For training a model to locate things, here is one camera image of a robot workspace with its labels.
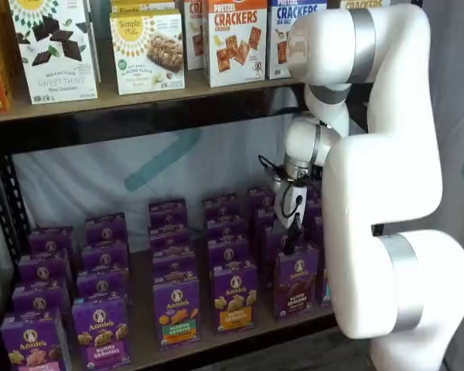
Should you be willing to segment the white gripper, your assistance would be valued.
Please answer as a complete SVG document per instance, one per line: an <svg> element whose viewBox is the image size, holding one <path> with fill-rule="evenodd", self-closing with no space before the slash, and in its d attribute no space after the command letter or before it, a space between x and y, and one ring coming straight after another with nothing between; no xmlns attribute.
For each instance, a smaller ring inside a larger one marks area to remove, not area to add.
<svg viewBox="0 0 464 371"><path fill-rule="evenodd" d="M297 181L278 180L273 185L275 215L279 223L288 229L287 254L293 254L302 239L302 221L305 215L307 186Z"/></svg>

